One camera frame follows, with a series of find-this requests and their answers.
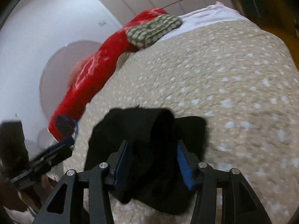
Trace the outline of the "black pants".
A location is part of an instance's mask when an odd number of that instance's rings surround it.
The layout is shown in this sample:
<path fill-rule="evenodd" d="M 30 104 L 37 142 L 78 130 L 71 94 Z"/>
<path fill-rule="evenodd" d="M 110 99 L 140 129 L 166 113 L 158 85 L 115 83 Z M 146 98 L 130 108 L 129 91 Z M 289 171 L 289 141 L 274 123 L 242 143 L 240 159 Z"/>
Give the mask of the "black pants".
<path fill-rule="evenodd" d="M 176 118 L 166 108 L 113 108 L 93 128 L 88 142 L 85 170 L 107 161 L 128 141 L 121 179 L 112 195 L 121 203 L 138 200 L 160 212 L 185 212 L 194 191 L 186 179 L 187 169 L 178 154 L 183 141 L 188 152 L 203 159 L 206 121 L 199 116 Z"/>

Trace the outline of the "black rectangular pouch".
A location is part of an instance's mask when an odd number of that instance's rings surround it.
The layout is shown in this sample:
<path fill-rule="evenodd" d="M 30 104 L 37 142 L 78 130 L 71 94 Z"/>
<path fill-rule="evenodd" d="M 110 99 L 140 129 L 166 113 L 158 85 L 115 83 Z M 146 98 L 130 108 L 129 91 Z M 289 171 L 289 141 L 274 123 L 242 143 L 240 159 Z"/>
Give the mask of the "black rectangular pouch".
<path fill-rule="evenodd" d="M 75 131 L 74 124 L 71 123 L 69 118 L 63 115 L 56 117 L 54 126 L 63 137 L 72 136 Z"/>

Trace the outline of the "beige dotted quilt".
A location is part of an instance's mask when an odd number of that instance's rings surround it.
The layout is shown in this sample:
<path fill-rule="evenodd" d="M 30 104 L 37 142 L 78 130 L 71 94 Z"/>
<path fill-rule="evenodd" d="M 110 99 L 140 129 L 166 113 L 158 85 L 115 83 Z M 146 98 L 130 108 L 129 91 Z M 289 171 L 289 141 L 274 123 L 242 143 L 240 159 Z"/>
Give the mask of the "beige dotted quilt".
<path fill-rule="evenodd" d="M 250 21 L 220 22 L 134 53 L 78 126 L 64 169 L 82 171 L 93 127 L 111 108 L 166 107 L 208 122 L 205 158 L 240 169 L 272 223 L 298 208 L 298 70 L 284 42 Z"/>

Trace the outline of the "red quilted blanket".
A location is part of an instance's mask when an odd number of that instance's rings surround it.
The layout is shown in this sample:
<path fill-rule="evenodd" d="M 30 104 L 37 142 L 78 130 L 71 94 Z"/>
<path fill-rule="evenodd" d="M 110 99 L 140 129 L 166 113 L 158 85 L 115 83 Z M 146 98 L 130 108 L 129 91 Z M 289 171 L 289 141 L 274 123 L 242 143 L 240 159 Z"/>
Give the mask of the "red quilted blanket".
<path fill-rule="evenodd" d="M 114 73 L 120 55 L 125 52 L 138 51 L 138 47 L 128 42 L 126 37 L 127 29 L 151 21 L 166 13 L 165 10 L 159 8 L 141 12 L 124 27 L 112 34 L 96 53 L 79 63 L 80 70 L 73 76 L 73 83 L 68 87 L 63 100 L 55 109 L 48 125 L 48 131 L 55 140 L 60 141 L 63 139 L 62 134 L 54 125 L 56 118 L 63 115 L 79 121 L 84 113 L 85 106 L 103 88 Z"/>

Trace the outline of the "olive polka dot pillow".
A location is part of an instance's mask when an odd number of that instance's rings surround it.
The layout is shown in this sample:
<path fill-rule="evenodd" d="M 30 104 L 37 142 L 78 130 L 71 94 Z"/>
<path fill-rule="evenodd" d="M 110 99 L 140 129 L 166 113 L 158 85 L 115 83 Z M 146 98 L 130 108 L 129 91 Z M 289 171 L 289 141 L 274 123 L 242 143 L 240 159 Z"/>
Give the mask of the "olive polka dot pillow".
<path fill-rule="evenodd" d="M 145 49 L 182 24 L 179 17 L 162 14 L 151 21 L 129 28 L 126 31 L 126 37 L 132 45 Z"/>

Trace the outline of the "white bed sheet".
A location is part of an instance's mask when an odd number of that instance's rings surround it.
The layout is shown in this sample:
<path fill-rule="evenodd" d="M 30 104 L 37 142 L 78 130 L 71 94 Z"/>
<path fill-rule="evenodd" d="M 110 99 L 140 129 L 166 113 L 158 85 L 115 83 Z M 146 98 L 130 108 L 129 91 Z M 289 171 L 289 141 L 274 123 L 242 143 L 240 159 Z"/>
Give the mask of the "white bed sheet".
<path fill-rule="evenodd" d="M 242 16 L 237 10 L 231 9 L 219 1 L 217 1 L 214 5 L 208 5 L 205 8 L 181 15 L 179 18 L 182 20 L 182 25 L 162 36 L 158 41 L 164 41 L 196 28 L 219 22 L 239 20 L 249 21 L 249 19 Z"/>

